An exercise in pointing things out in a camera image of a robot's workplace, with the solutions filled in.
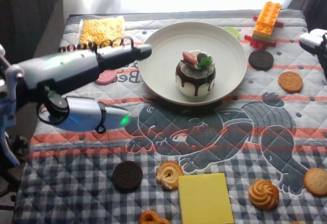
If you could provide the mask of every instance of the orange building block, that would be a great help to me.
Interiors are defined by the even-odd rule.
[[[266,2],[256,21],[253,33],[261,37],[270,38],[281,7],[282,5],[279,3]]]

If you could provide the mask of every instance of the gingham pattern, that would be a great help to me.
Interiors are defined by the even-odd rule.
[[[251,18],[213,17],[126,22],[126,30],[127,35],[133,36],[136,41],[143,42],[151,33],[163,26],[190,20],[209,22],[218,26],[235,26],[240,31],[241,40],[245,34],[251,34],[255,25]],[[307,31],[302,18],[279,20],[285,22],[285,27],[275,30],[275,38],[298,39],[301,33]],[[68,43],[74,43],[71,38],[68,38],[74,33],[72,29],[74,26],[66,27],[62,45],[67,44],[67,40],[70,41]],[[253,51],[248,43],[242,43],[242,45],[247,55]],[[269,48],[268,51],[274,55],[274,64],[298,67],[295,72],[300,73],[305,84],[301,94],[310,97],[309,101],[284,99],[284,108],[297,126],[294,135],[296,146],[293,149],[292,158],[306,168],[326,168],[325,138],[320,134],[317,135],[317,131],[323,130],[327,125],[327,109],[325,102],[315,101],[315,98],[318,100],[317,97],[327,94],[323,72],[319,69],[320,65],[316,58],[304,52],[296,43],[279,43],[276,49]],[[305,65],[318,69],[301,68]],[[126,69],[135,67],[135,64],[131,64]],[[265,92],[293,97],[278,87],[277,78],[283,71],[278,68],[273,68],[268,72],[248,69],[240,87],[230,96],[231,99],[224,100],[221,108],[218,109],[241,109],[251,102],[251,99],[238,99],[238,97],[261,96]],[[142,101],[124,102],[123,100],[129,97],[152,96],[140,77],[138,81],[139,83],[116,82],[110,87],[89,84],[72,94],[95,99],[122,99],[120,106],[130,110],[137,117],[144,111],[145,105],[148,105]],[[168,127],[173,127],[178,124],[178,121],[180,123],[185,119],[183,116],[173,116],[167,111],[167,109],[154,109],[150,118],[157,121],[158,125],[165,122]],[[260,125],[260,122],[267,117],[269,118],[269,115],[257,116],[257,123]],[[148,130],[149,120],[142,121],[139,125]],[[59,134],[61,139],[54,141],[52,138]],[[178,191],[163,190],[155,182],[155,169],[165,160],[176,160],[180,164],[184,161],[192,163],[196,155],[165,156],[147,148],[148,145],[145,146],[148,152],[141,147],[137,148],[137,145],[144,146],[144,144],[128,138],[106,141],[101,135],[94,135],[94,137],[94,139],[88,137],[88,140],[81,138],[78,141],[74,133],[68,135],[63,130],[38,123],[31,146],[33,158],[24,168],[21,188],[17,194],[14,223],[137,223],[139,215],[148,209],[155,210],[172,224],[181,223]],[[224,161],[209,161],[208,166],[203,169],[191,171],[184,168],[184,172],[185,174],[189,171],[191,171],[190,174],[225,173],[235,223],[327,222],[326,198],[315,198],[303,188],[296,194],[288,192],[288,189],[281,184],[281,177],[287,177],[285,172],[289,170],[289,167],[293,168],[294,174],[299,173],[297,166],[293,161],[289,161],[283,169],[273,167],[263,155],[262,145],[258,144],[259,140],[245,142],[242,148],[238,147],[239,152]],[[134,143],[136,152],[126,152],[122,149],[129,143]],[[164,145],[163,148],[169,149],[170,153],[177,154],[178,152],[177,148],[171,149],[169,145]],[[203,157],[202,161],[209,159],[209,157]],[[129,194],[120,194],[113,187],[111,176],[113,169],[125,160],[139,163],[144,177],[138,190]],[[248,187],[257,178],[270,179],[279,188],[280,200],[275,210],[263,212],[250,203]]]

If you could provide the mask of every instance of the plate rim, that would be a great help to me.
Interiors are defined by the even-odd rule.
[[[173,23],[173,24],[170,24],[170,25],[167,25],[161,29],[158,29],[156,32],[154,32],[153,34],[156,34],[158,31],[163,31],[163,29],[167,28],[167,27],[171,27],[171,26],[176,26],[176,25],[184,25],[184,24],[198,24],[198,25],[207,25],[207,26],[211,26],[211,27],[215,27],[215,28],[219,28],[220,30],[222,31],[225,31],[227,34],[229,34],[232,38],[236,39],[237,42],[239,43],[239,45],[241,46],[241,49],[242,49],[242,54],[244,55],[245,57],[245,61],[246,61],[246,64],[247,64],[247,56],[246,56],[246,53],[245,53],[245,50],[243,49],[241,43],[239,42],[239,40],[233,35],[231,34],[229,31],[223,29],[222,27],[219,27],[219,26],[216,26],[216,25],[213,25],[213,24],[210,24],[210,23],[205,23],[205,22],[193,22],[193,21],[186,21],[186,22],[178,22],[178,23]],[[149,39],[151,39],[151,36],[149,36],[149,38],[146,39],[146,41],[144,42],[144,44],[150,44],[148,41]],[[244,77],[245,77],[245,74],[246,74],[246,71],[247,71],[247,65],[246,65],[246,68],[244,69],[244,72],[243,74],[241,75],[242,78],[240,79],[240,82],[238,85],[235,86],[235,88],[233,88],[229,93],[227,93],[226,95],[220,97],[220,98],[217,98],[217,99],[212,99],[210,101],[203,101],[203,102],[179,102],[179,101],[176,101],[176,100],[172,100],[172,99],[169,99],[167,97],[164,97],[160,94],[158,94],[156,91],[154,91],[148,84],[147,82],[145,81],[145,79],[143,78],[142,76],[142,71],[141,71],[141,68],[140,68],[140,62],[142,61],[138,61],[138,69],[139,69],[139,74],[141,75],[144,83],[146,84],[146,86],[152,91],[154,92],[157,96],[161,97],[162,99],[166,100],[166,101],[169,101],[171,103],[174,103],[174,104],[178,104],[178,105],[183,105],[183,106],[188,106],[188,107],[194,107],[194,106],[204,106],[204,105],[208,105],[208,104],[213,104],[213,103],[216,103],[222,99],[224,99],[225,97],[227,97],[228,95],[230,95],[233,91],[235,91],[239,85],[242,83],[242,81],[244,80]]]

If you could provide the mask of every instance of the green leaf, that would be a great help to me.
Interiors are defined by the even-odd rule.
[[[213,63],[212,57],[202,57],[201,62],[197,64],[198,68],[204,68],[210,66]]]

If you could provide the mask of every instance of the cartoon bear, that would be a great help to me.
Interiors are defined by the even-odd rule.
[[[245,142],[261,143],[262,155],[281,173],[279,188],[300,194],[307,169],[292,157],[296,125],[283,106],[274,93],[222,111],[151,103],[125,127],[135,136],[126,148],[137,153],[154,147],[161,155],[178,156],[183,170],[193,172],[230,159]]]

